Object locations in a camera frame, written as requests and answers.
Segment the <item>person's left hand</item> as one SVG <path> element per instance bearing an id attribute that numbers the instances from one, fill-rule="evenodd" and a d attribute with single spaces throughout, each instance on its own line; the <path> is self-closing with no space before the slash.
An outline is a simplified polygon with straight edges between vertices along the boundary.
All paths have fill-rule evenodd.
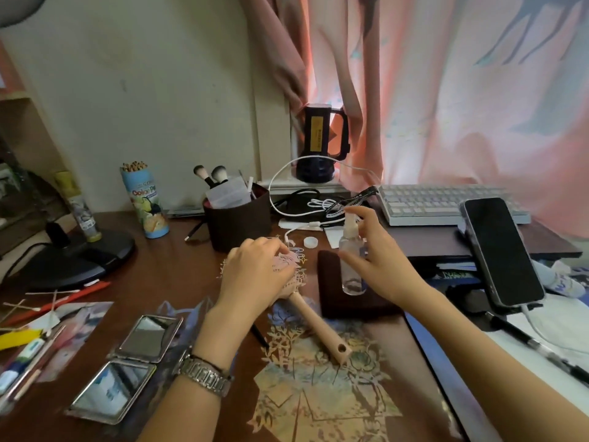
<path id="1" fill-rule="evenodd" d="M 223 268 L 217 306 L 253 323 L 294 278 L 295 266 L 274 268 L 275 257 L 288 253 L 276 237 L 247 239 L 233 248 Z"/>

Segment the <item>clear plastic spray bottle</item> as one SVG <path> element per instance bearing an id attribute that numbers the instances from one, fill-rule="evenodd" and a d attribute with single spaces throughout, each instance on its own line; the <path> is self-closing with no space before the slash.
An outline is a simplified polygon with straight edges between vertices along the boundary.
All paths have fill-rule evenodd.
<path id="1" fill-rule="evenodd" d="M 359 228 L 357 224 L 357 215 L 345 213 L 343 223 L 343 236 L 339 241 L 340 252 L 348 252 L 360 258 L 365 257 L 364 240 L 359 235 Z M 341 280 L 342 290 L 349 296 L 359 296 L 365 293 L 366 284 L 347 262 L 341 260 Z"/>

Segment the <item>pink hairbrush with wooden handle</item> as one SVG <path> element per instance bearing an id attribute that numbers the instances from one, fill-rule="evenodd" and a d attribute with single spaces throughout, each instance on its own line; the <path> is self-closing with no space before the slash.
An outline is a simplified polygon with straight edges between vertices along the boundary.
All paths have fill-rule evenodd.
<path id="1" fill-rule="evenodd" d="M 286 300 L 306 321 L 308 327 L 314 331 L 320 342 L 326 347 L 332 358 L 339 365 L 345 365 L 352 354 L 352 349 L 339 334 L 309 305 L 300 288 L 306 283 L 305 269 L 301 267 L 299 256 L 291 253 L 291 259 L 297 269 L 294 279 L 289 282 L 276 296 L 276 299 Z"/>

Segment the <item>person's right forearm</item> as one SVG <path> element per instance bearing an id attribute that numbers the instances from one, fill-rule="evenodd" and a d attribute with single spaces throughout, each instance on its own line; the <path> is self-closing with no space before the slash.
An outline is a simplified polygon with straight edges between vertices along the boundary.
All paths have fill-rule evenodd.
<path id="1" fill-rule="evenodd" d="M 586 416 L 426 283 L 397 303 L 436 339 L 503 442 L 589 442 Z"/>

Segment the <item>clear plastic bag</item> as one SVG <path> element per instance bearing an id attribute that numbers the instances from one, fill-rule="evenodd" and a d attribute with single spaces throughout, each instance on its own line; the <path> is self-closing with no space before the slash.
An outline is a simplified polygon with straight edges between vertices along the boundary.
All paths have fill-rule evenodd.
<path id="1" fill-rule="evenodd" d="M 251 194 L 242 177 L 234 177 L 229 181 L 206 191 L 210 208 L 234 208 L 251 202 Z"/>

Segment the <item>illustrated paper cutout sheet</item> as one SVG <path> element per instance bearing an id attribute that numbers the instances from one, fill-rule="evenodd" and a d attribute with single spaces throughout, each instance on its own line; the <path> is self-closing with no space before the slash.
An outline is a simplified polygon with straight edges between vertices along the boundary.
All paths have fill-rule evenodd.
<path id="1" fill-rule="evenodd" d="M 293 306 L 277 302 L 268 319 L 252 431 L 279 442 L 389 442 L 387 419 L 402 413 L 384 387 L 387 359 L 362 322 L 327 321 L 352 349 L 340 365 Z"/>

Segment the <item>silver metal wristwatch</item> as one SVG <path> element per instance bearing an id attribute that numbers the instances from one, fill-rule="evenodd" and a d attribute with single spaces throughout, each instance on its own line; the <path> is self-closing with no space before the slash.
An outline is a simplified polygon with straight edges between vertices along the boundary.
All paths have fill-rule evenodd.
<path id="1" fill-rule="evenodd" d="M 179 359 L 173 374 L 191 379 L 220 398 L 225 398 L 228 395 L 234 380 L 232 375 L 222 371 L 216 365 L 189 353 L 184 353 Z"/>

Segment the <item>blue desk mat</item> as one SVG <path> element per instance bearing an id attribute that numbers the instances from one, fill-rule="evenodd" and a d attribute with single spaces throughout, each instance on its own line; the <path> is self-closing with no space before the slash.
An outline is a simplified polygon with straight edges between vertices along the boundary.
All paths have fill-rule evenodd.
<path id="1" fill-rule="evenodd" d="M 461 434 L 468 442 L 502 442 L 436 339 L 412 315 L 406 313 L 405 318 L 437 379 Z"/>

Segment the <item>black smartphone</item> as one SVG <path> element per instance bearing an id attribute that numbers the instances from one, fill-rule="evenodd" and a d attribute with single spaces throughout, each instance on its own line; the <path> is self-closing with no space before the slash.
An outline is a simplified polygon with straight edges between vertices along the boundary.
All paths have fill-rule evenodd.
<path id="1" fill-rule="evenodd" d="M 544 287 L 506 202 L 499 197 L 469 199 L 459 210 L 491 303 L 514 309 L 542 302 Z"/>

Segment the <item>silver folding compact mirror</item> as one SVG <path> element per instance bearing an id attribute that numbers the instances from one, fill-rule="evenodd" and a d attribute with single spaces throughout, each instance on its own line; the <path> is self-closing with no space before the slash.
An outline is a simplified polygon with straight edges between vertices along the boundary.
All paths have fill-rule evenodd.
<path id="1" fill-rule="evenodd" d="M 141 315 L 64 414 L 107 425 L 121 423 L 155 374 L 182 324 L 183 317 Z"/>

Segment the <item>black round lamp base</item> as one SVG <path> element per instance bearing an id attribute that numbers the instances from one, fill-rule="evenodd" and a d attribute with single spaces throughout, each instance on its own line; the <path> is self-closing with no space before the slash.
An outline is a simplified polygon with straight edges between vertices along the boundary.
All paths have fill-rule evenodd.
<path id="1" fill-rule="evenodd" d="M 47 234 L 37 236 L 0 256 L 0 292 L 64 292 L 104 279 L 130 259 L 136 250 L 125 231 L 103 230 L 90 243 L 80 231 L 68 235 L 68 245 L 58 247 Z"/>

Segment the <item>white paper sheet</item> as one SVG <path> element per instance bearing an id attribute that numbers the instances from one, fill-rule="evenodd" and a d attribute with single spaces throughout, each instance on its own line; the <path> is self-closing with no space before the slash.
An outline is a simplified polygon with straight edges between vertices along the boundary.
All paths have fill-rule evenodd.
<path id="1" fill-rule="evenodd" d="M 589 372 L 589 306 L 578 299 L 547 294 L 543 306 L 530 310 L 529 314 L 534 326 L 549 341 L 535 332 L 523 313 L 508 315 L 506 320 L 570 363 Z M 503 330 L 488 332 L 487 335 L 520 364 L 589 416 L 589 386 L 572 378 Z"/>

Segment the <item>thin pink makeup brush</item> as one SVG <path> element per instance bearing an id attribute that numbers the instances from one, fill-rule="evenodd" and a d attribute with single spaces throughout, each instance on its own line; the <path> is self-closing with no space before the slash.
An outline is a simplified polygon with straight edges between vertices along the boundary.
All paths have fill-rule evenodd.
<path id="1" fill-rule="evenodd" d="M 22 375 L 13 383 L 8 392 L 4 394 L 3 403 L 17 402 L 30 389 L 33 383 L 39 378 L 45 366 L 58 351 L 59 340 L 66 330 L 67 325 L 62 324 L 50 337 L 48 342 L 33 358 Z"/>

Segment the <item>white and blue tube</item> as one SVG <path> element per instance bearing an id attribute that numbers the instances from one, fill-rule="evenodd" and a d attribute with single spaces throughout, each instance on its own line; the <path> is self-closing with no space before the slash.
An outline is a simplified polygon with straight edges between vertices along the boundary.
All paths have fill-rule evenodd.
<path id="1" fill-rule="evenodd" d="M 43 348 L 46 341 L 43 338 L 37 338 L 28 343 L 8 364 L 8 367 L 0 374 L 0 396 L 4 395 L 15 380 L 24 372 L 34 356 Z"/>

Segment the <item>wooden shelf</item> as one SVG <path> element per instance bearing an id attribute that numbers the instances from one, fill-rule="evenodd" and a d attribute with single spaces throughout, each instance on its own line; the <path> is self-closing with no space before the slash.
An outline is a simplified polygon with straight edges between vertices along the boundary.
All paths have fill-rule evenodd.
<path id="1" fill-rule="evenodd" d="M 54 178 L 66 168 L 42 108 L 0 39 L 0 229 L 42 230 L 66 215 Z"/>

